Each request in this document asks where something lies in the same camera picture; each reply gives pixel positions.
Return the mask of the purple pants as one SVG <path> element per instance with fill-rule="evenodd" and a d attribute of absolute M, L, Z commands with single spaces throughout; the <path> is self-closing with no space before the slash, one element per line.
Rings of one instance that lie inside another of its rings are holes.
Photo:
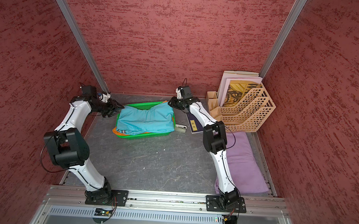
<path fill-rule="evenodd" d="M 256 163 L 250 142 L 245 132 L 227 133 L 227 147 L 224 160 L 228 163 L 229 176 L 240 194 L 266 195 L 268 185 Z"/>

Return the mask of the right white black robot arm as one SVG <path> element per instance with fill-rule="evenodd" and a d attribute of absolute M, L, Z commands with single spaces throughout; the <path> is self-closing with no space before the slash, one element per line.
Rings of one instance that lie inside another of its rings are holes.
<path fill-rule="evenodd" d="M 219 207 L 225 211 L 235 210 L 237 204 L 241 202 L 241 195 L 232 180 L 227 163 L 227 135 L 224 123 L 214 119 L 197 97 L 189 99 L 172 97 L 168 104 L 174 109 L 192 114 L 201 123 L 204 129 L 203 145 L 210 154 L 217 173 Z"/>

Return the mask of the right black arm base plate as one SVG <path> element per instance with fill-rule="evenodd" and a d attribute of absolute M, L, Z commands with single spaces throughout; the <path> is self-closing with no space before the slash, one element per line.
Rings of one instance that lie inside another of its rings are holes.
<path fill-rule="evenodd" d="M 243 197 L 240 197 L 235 202 L 225 202 L 225 200 L 218 195 L 207 195 L 206 199 L 206 207 L 207 211 L 210 212 L 225 212 L 231 213 L 246 213 L 246 205 Z"/>

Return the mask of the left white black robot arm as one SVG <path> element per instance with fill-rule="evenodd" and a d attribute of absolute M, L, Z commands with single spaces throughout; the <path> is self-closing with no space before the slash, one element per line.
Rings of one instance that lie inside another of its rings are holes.
<path fill-rule="evenodd" d="M 117 200 L 108 179 L 98 172 L 89 158 L 90 149 L 81 134 L 82 127 L 91 113 L 111 117 L 122 109 L 124 106 L 111 98 L 103 102 L 92 96 L 75 97 L 61 124 L 44 135 L 43 149 L 47 150 L 52 164 L 71 172 L 83 183 L 87 205 L 111 205 Z"/>

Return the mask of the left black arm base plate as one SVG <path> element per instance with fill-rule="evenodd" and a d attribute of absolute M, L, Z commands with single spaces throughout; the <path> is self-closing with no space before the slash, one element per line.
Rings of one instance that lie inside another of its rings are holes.
<path fill-rule="evenodd" d="M 97 190 L 86 191 L 85 204 L 94 206 L 125 206 L 129 191 L 127 190 Z"/>

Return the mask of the orange pants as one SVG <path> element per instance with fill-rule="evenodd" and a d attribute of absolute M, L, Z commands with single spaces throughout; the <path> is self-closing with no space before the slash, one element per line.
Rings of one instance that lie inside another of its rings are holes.
<path fill-rule="evenodd" d="M 148 138 L 148 137 L 159 137 L 159 136 L 167 136 L 170 134 L 170 132 L 167 133 L 142 133 L 142 134 L 138 134 L 138 135 L 127 135 L 124 133 L 120 133 L 119 131 L 117 131 L 117 127 L 115 127 L 113 130 L 113 133 L 118 136 L 119 138 L 123 138 L 123 139 L 140 139 L 140 138 Z"/>

